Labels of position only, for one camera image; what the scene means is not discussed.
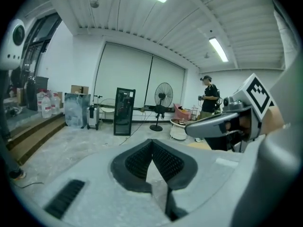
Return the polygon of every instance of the pedestal fan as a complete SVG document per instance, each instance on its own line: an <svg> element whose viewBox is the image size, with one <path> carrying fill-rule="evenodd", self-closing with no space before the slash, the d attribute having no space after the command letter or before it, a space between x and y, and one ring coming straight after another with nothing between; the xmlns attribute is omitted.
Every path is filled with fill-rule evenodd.
<svg viewBox="0 0 303 227"><path fill-rule="evenodd" d="M164 119L165 110L167 107L170 106L172 98L173 98L173 91L172 91L170 84L168 84L166 82L161 83L157 87L156 93L155 93L155 102L156 102L155 112L157 114L157 116L156 116L157 123L156 123L156 125L150 126L150 129L152 131L162 131L163 130L163 128L158 125L159 116L161 114L162 119Z"/></svg>

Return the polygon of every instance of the pants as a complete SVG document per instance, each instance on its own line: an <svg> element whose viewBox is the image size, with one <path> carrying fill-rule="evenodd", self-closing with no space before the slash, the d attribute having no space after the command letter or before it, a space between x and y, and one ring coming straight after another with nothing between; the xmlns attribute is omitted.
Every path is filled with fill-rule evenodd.
<svg viewBox="0 0 303 227"><path fill-rule="evenodd" d="M208 117L212 116L212 114L213 114L213 113L201 111L201 113L200 113L200 115L198 116L198 119L197 119L197 120L208 118Z"/></svg>
<svg viewBox="0 0 303 227"><path fill-rule="evenodd" d="M0 70L0 156L4 160L9 172L17 172L20 168L17 162L10 155L9 150L6 148L4 142L4 135L9 133L8 123L4 111L4 95L6 94L9 86L9 72Z"/></svg>

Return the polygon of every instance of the black cap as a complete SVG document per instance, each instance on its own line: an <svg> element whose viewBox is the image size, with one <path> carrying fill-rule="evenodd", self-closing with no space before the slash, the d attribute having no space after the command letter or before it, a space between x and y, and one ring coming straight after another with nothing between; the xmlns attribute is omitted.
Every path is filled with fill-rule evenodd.
<svg viewBox="0 0 303 227"><path fill-rule="evenodd" d="M212 81L212 78L208 75L204 76L203 78L200 78L200 81L203 81L204 79L208 79L208 80Z"/></svg>

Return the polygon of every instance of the pink chair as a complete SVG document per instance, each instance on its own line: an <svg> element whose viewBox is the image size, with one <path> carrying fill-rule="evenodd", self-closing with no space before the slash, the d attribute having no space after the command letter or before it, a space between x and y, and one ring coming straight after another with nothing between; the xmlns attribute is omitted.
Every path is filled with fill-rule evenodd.
<svg viewBox="0 0 303 227"><path fill-rule="evenodd" d="M191 117L191 112L186 111L185 113L182 112L180 109L180 104L174 104L175 107L175 119L185 119L185 120L190 120Z"/></svg>

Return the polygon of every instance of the black t-shirt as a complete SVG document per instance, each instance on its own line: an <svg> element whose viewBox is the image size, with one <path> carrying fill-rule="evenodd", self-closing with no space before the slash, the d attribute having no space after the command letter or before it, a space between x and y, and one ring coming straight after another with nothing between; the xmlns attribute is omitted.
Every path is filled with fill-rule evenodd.
<svg viewBox="0 0 303 227"><path fill-rule="evenodd" d="M209 85L205 91L205 96L215 96L218 97L218 89L214 84ZM202 105L202 111L213 113L215 108L216 100L204 100Z"/></svg>

